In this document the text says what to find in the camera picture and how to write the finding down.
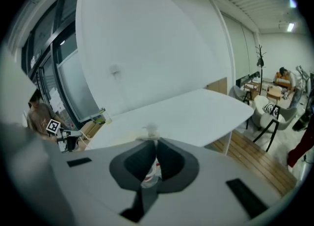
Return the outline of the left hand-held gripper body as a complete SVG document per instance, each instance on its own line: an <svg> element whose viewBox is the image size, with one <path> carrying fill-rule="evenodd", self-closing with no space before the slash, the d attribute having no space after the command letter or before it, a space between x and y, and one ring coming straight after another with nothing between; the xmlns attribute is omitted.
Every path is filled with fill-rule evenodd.
<svg viewBox="0 0 314 226"><path fill-rule="evenodd" d="M56 137L61 152L69 152L73 150L70 143L71 131L63 129L60 122L50 119L46 131L49 135Z"/></svg>

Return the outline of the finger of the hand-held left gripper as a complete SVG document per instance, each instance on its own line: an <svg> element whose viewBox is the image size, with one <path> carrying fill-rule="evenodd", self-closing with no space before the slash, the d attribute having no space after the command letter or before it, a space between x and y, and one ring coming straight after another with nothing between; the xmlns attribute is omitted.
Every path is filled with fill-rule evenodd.
<svg viewBox="0 0 314 226"><path fill-rule="evenodd" d="M82 136L80 131L68 130L66 131L66 144L68 151L73 151L76 147L78 139Z"/></svg>

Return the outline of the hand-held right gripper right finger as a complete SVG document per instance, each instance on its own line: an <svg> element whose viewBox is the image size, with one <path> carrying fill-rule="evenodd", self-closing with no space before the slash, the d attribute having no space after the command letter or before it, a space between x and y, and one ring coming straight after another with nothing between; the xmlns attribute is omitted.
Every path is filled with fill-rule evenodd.
<svg viewBox="0 0 314 226"><path fill-rule="evenodd" d="M157 141L156 156L161 169L158 193L181 192L199 173L199 161L194 155L163 138Z"/></svg>

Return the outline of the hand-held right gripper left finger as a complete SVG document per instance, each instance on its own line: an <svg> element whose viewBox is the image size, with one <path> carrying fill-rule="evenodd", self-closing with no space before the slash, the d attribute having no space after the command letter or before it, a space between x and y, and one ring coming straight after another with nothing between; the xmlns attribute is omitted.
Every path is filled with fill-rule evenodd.
<svg viewBox="0 0 314 226"><path fill-rule="evenodd" d="M155 160L155 143L148 140L114 157L109 165L110 174L117 184L122 189L136 192L132 206L120 213L121 216L136 223L145 214L141 184Z"/></svg>

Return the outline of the beige drawstring cloth bag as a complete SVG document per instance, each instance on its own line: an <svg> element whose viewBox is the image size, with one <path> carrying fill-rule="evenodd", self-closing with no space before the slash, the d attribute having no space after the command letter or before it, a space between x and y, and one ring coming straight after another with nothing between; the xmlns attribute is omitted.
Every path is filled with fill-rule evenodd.
<svg viewBox="0 0 314 226"><path fill-rule="evenodd" d="M78 139L78 147L81 151L106 148L111 146L117 146L128 142L139 140L153 139L157 140L160 137L158 127L155 124L147 124L141 128L127 129L123 131L113 131L107 129L108 125L101 125L93 136L91 133L84 134L87 137L84 139L80 137Z"/></svg>

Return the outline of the person's left forearm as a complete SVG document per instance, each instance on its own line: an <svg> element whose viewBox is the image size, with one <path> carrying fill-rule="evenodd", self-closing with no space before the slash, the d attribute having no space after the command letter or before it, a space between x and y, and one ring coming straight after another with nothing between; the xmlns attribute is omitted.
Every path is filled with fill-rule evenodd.
<svg viewBox="0 0 314 226"><path fill-rule="evenodd" d="M40 134L41 138L43 140L46 140L46 141L49 141L49 142L52 142L52 143L55 143L57 144L57 137L55 135L51 135L51 134Z"/></svg>

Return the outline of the clear water jug red cap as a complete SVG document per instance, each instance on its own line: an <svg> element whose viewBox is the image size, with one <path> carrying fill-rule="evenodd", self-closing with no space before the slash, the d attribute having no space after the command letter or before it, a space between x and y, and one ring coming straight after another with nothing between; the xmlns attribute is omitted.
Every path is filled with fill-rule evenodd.
<svg viewBox="0 0 314 226"><path fill-rule="evenodd" d="M153 163L150 171L144 178L144 180L141 183L141 187L144 189L148 189L153 187L158 183L158 181L162 180L162 175L161 175L161 168L158 160L156 159L155 162Z"/></svg>

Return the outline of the frosted glass panel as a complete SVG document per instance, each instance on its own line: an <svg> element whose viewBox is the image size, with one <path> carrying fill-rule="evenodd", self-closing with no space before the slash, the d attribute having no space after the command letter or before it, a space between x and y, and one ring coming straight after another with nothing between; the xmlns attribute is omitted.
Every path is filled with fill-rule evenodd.
<svg viewBox="0 0 314 226"><path fill-rule="evenodd" d="M75 118L80 123L99 120L99 108L87 85L79 60L76 32L64 35L56 51L61 86Z"/></svg>

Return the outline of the white table leg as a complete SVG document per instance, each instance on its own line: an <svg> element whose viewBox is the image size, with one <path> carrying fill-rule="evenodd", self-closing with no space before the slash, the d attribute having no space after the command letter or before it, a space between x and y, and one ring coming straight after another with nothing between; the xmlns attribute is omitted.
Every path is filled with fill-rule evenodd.
<svg viewBox="0 0 314 226"><path fill-rule="evenodd" d="M229 132L228 134L226 134L224 136L224 149L223 149L223 153L225 155L227 155L228 153L228 150L229 150L229 146L230 146L230 143L231 143L231 137L232 137L232 132Z"/></svg>

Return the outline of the wooden slatted platform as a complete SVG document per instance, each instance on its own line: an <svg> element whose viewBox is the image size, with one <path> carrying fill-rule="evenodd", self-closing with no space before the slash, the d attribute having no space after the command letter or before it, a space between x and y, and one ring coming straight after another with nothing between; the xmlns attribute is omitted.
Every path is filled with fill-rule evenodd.
<svg viewBox="0 0 314 226"><path fill-rule="evenodd" d="M282 164L236 130L232 132L227 156L267 181L282 197L297 184L297 179Z"/></svg>

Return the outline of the grey chair black legs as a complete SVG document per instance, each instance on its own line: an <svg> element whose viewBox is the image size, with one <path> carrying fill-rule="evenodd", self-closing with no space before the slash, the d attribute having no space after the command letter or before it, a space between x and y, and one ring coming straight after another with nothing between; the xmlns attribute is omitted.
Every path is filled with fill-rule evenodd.
<svg viewBox="0 0 314 226"><path fill-rule="evenodd" d="M245 91L240 89L238 86L233 86L234 97L247 105L252 105L252 93L250 91Z"/></svg>

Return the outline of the striped cushion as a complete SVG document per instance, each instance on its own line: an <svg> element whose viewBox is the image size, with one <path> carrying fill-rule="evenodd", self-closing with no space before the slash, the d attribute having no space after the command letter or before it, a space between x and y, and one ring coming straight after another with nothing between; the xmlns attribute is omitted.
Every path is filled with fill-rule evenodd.
<svg viewBox="0 0 314 226"><path fill-rule="evenodd" d="M263 111L265 113L268 113L268 114L271 114L273 115L274 117L277 117L278 115L278 106L276 106L274 103L272 102L269 102L268 104L266 104L264 107L263 107Z"/></svg>

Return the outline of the small wooden rack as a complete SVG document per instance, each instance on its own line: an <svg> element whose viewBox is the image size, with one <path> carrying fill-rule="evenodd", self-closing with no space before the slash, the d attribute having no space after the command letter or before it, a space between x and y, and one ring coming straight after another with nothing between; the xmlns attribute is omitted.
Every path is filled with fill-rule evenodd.
<svg viewBox="0 0 314 226"><path fill-rule="evenodd" d="M244 83L243 90L250 91L250 92L257 92L259 94L260 87L261 87L260 82L249 81L249 82Z"/></svg>

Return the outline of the wooden coffee table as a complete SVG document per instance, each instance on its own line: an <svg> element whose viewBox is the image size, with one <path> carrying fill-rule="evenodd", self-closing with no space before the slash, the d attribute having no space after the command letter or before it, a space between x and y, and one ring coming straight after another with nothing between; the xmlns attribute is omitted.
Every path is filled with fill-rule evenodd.
<svg viewBox="0 0 314 226"><path fill-rule="evenodd" d="M266 91L266 97L269 99L274 99L276 104L281 100L282 97L282 89L279 86L268 86Z"/></svg>

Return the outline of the black coat rack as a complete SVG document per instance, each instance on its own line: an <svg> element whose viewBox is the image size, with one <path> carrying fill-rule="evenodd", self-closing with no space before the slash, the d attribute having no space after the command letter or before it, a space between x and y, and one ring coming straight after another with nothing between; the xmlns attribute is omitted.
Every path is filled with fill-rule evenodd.
<svg viewBox="0 0 314 226"><path fill-rule="evenodd" d="M264 68L264 60L263 56L266 54L266 52L262 52L262 46L259 44L257 49L257 55L258 55L258 61L257 61L257 67L260 68L260 76L261 76L261 82L260 82L260 88L259 88L259 95L261 94L262 91L262 80L263 80L263 68Z"/></svg>

